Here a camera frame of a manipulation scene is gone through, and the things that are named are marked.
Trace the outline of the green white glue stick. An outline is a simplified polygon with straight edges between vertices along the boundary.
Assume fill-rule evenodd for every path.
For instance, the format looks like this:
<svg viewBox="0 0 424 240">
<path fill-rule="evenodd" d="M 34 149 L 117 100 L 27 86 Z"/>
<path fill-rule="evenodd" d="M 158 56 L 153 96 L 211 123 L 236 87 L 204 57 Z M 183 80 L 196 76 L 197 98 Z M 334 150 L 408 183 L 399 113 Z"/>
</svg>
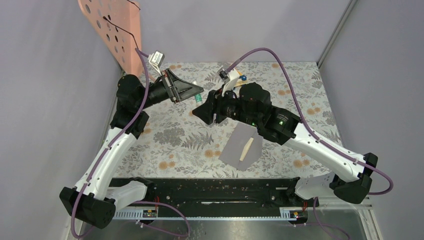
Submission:
<svg viewBox="0 0 424 240">
<path fill-rule="evenodd" d="M 201 96 L 200 93 L 199 94 L 196 94 L 194 96 L 194 99 L 195 99 L 195 104 L 196 104 L 197 107 L 199 107 L 200 105 L 203 104 L 203 99 L 202 99 L 202 96 Z"/>
</svg>

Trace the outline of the grey lavender envelope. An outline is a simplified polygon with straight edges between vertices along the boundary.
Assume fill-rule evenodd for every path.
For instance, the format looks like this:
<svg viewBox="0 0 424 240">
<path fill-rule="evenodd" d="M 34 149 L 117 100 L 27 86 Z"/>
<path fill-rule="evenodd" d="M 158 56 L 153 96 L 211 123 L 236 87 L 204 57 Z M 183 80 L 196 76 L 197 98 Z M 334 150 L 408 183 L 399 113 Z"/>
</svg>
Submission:
<svg viewBox="0 0 424 240">
<path fill-rule="evenodd" d="M 254 141 L 244 161 L 240 161 L 242 150 L 250 138 Z M 255 127 L 238 123 L 218 159 L 237 170 L 246 171 L 262 156 L 263 140 Z"/>
</svg>

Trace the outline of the beige lined letter paper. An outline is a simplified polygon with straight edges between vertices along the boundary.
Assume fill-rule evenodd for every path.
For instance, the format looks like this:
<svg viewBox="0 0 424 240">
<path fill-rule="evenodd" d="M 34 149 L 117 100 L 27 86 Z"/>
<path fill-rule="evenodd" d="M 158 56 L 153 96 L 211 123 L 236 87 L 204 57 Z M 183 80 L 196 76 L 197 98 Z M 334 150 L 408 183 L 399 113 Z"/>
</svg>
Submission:
<svg viewBox="0 0 424 240">
<path fill-rule="evenodd" d="M 246 142 L 246 144 L 244 145 L 243 150 L 242 150 L 241 155 L 240 155 L 240 158 L 239 158 L 239 161 L 240 161 L 240 162 L 243 162 L 243 161 L 244 161 L 244 159 L 246 158 L 246 156 L 247 156 L 247 154 L 248 154 L 248 151 L 249 151 L 249 149 L 250 149 L 250 147 L 251 147 L 251 145 L 252 145 L 253 141 L 254 141 L 254 138 L 253 138 L 253 137 L 251 137 L 251 138 L 250 138 L 250 139 Z"/>
</svg>

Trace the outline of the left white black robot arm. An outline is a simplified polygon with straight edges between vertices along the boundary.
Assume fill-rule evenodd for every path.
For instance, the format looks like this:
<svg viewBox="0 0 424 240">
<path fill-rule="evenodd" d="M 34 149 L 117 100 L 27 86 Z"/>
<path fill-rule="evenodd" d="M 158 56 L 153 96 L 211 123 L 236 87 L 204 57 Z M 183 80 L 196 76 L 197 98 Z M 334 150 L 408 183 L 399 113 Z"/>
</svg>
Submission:
<svg viewBox="0 0 424 240">
<path fill-rule="evenodd" d="M 64 187 L 59 194 L 66 211 L 74 219 L 98 229 L 105 228 L 115 213 L 139 201 L 148 206 L 155 192 L 139 180 L 111 189 L 112 178 L 127 151 L 144 132 L 149 115 L 144 111 L 170 99 L 179 103 L 200 94 L 204 89 L 177 77 L 169 68 L 152 83 L 143 85 L 133 74 L 117 83 L 116 111 L 110 129 L 90 167 L 74 187 Z"/>
</svg>

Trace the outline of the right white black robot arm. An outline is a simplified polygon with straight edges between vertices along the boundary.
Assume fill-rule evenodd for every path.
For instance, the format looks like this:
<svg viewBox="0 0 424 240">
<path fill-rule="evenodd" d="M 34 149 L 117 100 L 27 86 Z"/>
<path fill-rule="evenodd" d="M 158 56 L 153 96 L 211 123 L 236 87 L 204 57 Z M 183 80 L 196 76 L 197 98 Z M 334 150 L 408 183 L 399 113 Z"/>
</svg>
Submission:
<svg viewBox="0 0 424 240">
<path fill-rule="evenodd" d="M 331 173 L 297 178 L 287 189 L 287 201 L 293 206 L 315 197 L 338 197 L 350 204 L 360 204 L 369 194 L 378 157 L 347 150 L 314 131 L 309 132 L 296 114 L 273 106 L 271 95 L 257 83 L 233 91 L 211 90 L 206 101 L 192 111 L 207 125 L 226 118 L 257 129 L 265 140 L 298 150 L 331 170 Z"/>
</svg>

